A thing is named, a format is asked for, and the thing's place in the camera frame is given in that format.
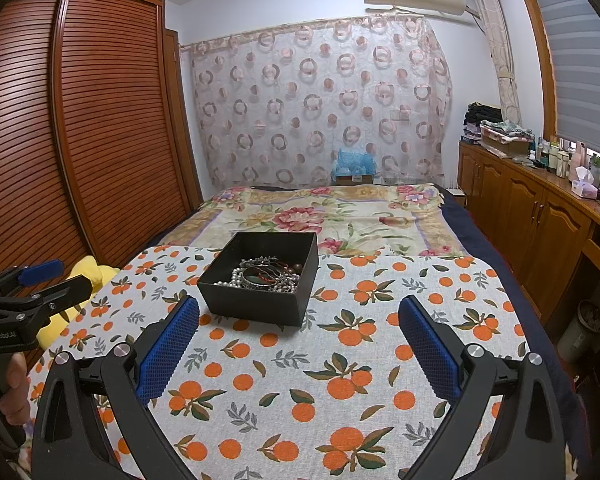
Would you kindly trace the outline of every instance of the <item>yellow plush toy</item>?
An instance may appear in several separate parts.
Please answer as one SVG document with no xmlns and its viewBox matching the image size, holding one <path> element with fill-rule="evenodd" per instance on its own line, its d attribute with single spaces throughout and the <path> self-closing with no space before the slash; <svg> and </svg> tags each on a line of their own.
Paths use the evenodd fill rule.
<svg viewBox="0 0 600 480">
<path fill-rule="evenodd" d="M 98 265 L 93 256 L 85 256 L 78 263 L 76 263 L 74 268 L 71 270 L 71 273 L 69 273 L 69 278 L 80 275 L 85 276 L 90 280 L 91 286 L 93 287 L 91 298 L 89 298 L 87 301 L 83 301 L 80 304 L 80 308 L 86 308 L 96 292 L 98 292 L 103 285 L 109 283 L 119 272 L 120 269 L 114 269 L 113 267 L 105 265 Z M 78 315 L 78 311 L 74 308 L 70 308 L 65 312 L 70 320 L 74 320 Z M 38 332 L 38 343 L 44 350 L 51 346 L 51 343 L 58 338 L 62 330 L 64 330 L 64 327 L 68 325 L 68 323 L 59 314 L 52 316 L 49 321 L 50 323 Z"/>
</svg>

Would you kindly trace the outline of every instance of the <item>wooden window frame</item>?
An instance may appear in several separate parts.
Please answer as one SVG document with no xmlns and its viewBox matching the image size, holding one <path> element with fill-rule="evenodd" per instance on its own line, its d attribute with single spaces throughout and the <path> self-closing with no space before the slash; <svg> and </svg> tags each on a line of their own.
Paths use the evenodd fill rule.
<svg viewBox="0 0 600 480">
<path fill-rule="evenodd" d="M 536 37 L 538 59 L 540 61 L 540 74 L 542 77 L 542 101 L 544 104 L 544 131 L 542 136 L 546 140 L 556 140 L 557 108 L 555 95 L 554 64 L 551 60 L 549 42 L 544 29 L 544 21 L 540 13 L 538 0 L 525 0 L 526 10 L 531 18 L 531 27 Z"/>
</svg>

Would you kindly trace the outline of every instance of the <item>slatted wooden door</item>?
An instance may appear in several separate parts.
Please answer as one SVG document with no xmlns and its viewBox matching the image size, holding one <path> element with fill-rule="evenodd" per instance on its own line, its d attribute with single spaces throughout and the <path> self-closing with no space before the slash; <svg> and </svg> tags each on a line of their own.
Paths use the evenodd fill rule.
<svg viewBox="0 0 600 480">
<path fill-rule="evenodd" d="M 169 120 L 162 7 L 60 4 L 66 12 L 54 69 L 70 179 L 103 261 L 121 266 L 190 211 Z"/>
<path fill-rule="evenodd" d="M 65 191 L 52 128 L 48 59 L 58 0 L 0 13 L 0 270 L 88 253 Z"/>
</svg>

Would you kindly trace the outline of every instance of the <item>jewelry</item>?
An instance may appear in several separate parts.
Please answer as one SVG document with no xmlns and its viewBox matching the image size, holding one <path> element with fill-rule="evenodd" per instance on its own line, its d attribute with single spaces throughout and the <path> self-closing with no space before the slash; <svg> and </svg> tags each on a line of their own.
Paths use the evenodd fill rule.
<svg viewBox="0 0 600 480">
<path fill-rule="evenodd" d="M 216 282 L 216 285 L 266 290 L 271 292 L 296 291 L 302 265 L 289 266 L 275 256 L 258 256 L 242 259 L 240 266 L 232 270 L 230 282 Z"/>
</svg>

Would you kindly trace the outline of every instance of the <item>circle pattern curtain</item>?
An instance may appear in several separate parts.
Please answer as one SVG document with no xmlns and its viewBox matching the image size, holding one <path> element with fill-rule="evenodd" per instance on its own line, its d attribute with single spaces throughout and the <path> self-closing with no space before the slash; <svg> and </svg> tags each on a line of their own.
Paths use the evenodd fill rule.
<svg viewBox="0 0 600 480">
<path fill-rule="evenodd" d="M 442 184 L 451 79 L 429 22 L 375 15 L 282 25 L 193 45 L 212 183 L 328 185 L 339 149 L 393 183 Z"/>
</svg>

